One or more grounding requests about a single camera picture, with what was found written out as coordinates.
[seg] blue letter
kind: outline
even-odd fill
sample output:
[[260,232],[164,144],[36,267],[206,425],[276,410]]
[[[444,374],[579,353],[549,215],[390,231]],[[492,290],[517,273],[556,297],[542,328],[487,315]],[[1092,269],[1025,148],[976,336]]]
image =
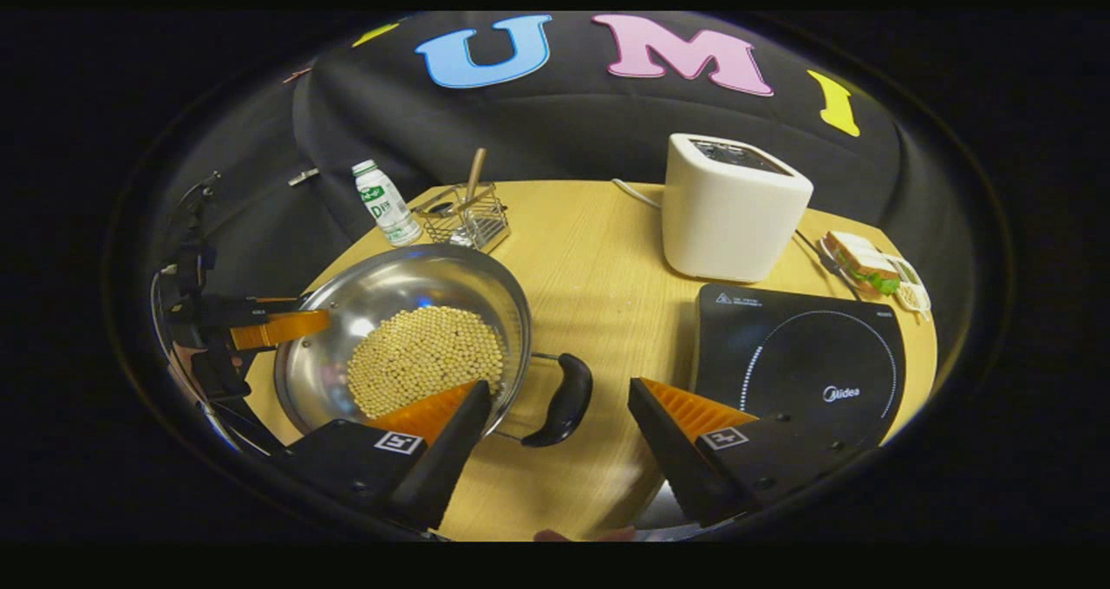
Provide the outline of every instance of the blue letter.
[[460,30],[433,38],[416,48],[427,60],[427,74],[433,82],[444,88],[478,88],[501,82],[512,82],[543,67],[547,62],[547,37],[543,24],[552,20],[551,14],[514,17],[497,21],[495,30],[508,30],[516,51],[500,64],[480,67],[471,61],[471,50],[466,39],[476,30]]

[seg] bread slice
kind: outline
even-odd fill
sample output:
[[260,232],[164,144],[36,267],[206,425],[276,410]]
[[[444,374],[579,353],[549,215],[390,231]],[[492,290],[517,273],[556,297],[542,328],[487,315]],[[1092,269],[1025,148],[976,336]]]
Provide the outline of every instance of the bread slice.
[[847,268],[848,276],[851,276],[852,282],[864,292],[876,293],[878,290],[869,282],[859,280],[856,274],[869,276],[871,273],[879,273],[884,280],[898,280],[898,268],[884,257],[867,237],[844,231],[829,231],[823,241],[825,248],[833,253],[833,260]]

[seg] white toaster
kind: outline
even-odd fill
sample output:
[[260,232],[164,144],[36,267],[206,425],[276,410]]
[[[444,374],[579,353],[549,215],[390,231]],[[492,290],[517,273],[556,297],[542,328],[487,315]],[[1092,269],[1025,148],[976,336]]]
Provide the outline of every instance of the white toaster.
[[765,280],[813,193],[808,179],[766,151],[674,133],[663,191],[663,253],[689,276]]

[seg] pink letter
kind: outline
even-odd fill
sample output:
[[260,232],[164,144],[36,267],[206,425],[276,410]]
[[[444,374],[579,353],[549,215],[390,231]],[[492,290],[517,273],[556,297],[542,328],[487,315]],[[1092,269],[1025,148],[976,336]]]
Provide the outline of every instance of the pink letter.
[[605,23],[613,30],[620,57],[615,64],[609,64],[609,72],[615,75],[667,74],[666,69],[652,61],[648,49],[653,49],[686,79],[702,74],[705,65],[714,59],[717,71],[712,72],[709,79],[717,85],[765,97],[774,94],[770,87],[763,82],[751,57],[751,44],[740,39],[702,30],[686,42],[650,19],[627,14],[598,14],[594,17],[594,22]]

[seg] wire basket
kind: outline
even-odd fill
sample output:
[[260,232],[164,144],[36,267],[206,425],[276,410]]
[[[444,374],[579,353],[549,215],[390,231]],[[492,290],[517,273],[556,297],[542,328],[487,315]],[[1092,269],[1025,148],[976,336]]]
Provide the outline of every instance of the wire basket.
[[471,201],[466,201],[465,183],[456,183],[417,205],[413,213],[424,220],[424,230],[437,244],[488,253],[509,233],[505,206],[492,182],[478,183]]

